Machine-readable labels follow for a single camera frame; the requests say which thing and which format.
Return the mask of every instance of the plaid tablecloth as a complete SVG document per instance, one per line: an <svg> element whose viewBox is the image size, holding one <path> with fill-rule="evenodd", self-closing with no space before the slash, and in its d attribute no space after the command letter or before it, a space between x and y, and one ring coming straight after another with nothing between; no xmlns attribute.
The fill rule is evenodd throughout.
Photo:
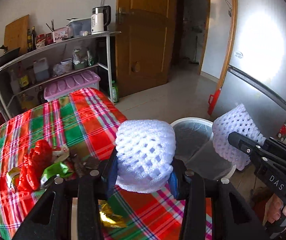
<svg viewBox="0 0 286 240"><path fill-rule="evenodd" d="M119 125L126 120L103 93L78 90L36 107L0 126L0 236L11 239L44 191L12 193L6 173L22 166L23 155L40 139L51 145L64 143L82 158L109 158ZM178 239L184 201L176 201L168 186L152 194L116 188L109 199L126 228L107 228L106 239ZM211 208L207 208L206 239L211 239Z"/></svg>

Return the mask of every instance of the gray trash bag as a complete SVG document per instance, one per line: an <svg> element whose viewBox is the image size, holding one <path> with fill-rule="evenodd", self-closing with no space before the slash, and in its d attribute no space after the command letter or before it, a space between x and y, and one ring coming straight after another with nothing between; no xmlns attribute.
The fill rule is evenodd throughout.
<svg viewBox="0 0 286 240"><path fill-rule="evenodd" d="M219 156L212 143L212 127L197 120L183 121L174 127L175 157L202 178L218 180L232 169L232 163Z"/></svg>

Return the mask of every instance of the refrigerator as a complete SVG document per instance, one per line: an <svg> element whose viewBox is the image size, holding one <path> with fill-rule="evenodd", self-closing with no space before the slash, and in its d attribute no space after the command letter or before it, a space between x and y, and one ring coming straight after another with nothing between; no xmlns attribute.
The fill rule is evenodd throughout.
<svg viewBox="0 0 286 240"><path fill-rule="evenodd" d="M232 56L212 117L241 103L265 137L286 122L284 0L238 0Z"/></svg>

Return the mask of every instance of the white foam fruit net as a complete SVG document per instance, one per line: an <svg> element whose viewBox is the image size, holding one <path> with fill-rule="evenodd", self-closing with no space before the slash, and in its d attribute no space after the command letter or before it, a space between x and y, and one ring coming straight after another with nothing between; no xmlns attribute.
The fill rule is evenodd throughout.
<svg viewBox="0 0 286 240"><path fill-rule="evenodd" d="M217 118L212 125L213 146L215 151L224 159L236 165L238 170L243 170L250 162L247 154L236 149L228 143L227 137L236 131L251 140L263 145L265 137L260 133L243 104Z"/></svg>
<svg viewBox="0 0 286 240"><path fill-rule="evenodd" d="M173 170L175 133L158 120L131 120L116 133L116 184L127 191L151 193L162 188Z"/></svg>

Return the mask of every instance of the green bottle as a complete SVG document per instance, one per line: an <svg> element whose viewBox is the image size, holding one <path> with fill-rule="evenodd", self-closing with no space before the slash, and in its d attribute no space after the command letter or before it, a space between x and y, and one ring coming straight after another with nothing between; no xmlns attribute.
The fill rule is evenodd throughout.
<svg viewBox="0 0 286 240"><path fill-rule="evenodd" d="M117 89L117 84L115 83L114 80L112 80L112 96L113 96L113 102L117 103L118 100L118 89Z"/></svg>

